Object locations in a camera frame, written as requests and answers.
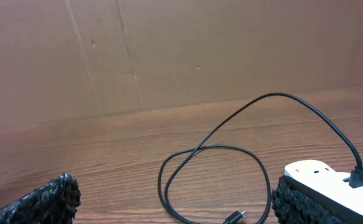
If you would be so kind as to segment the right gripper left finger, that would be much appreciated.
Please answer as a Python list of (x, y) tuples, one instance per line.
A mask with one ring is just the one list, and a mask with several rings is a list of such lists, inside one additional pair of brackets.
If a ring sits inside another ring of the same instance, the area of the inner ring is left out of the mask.
[(72, 224), (80, 197), (77, 180), (63, 173), (0, 208), (0, 224)]

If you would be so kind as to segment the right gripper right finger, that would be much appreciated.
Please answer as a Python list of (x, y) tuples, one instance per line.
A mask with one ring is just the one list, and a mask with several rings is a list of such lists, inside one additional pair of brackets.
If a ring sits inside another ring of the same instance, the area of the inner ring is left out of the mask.
[(363, 224), (363, 215), (286, 175), (271, 193), (271, 207), (282, 224)]

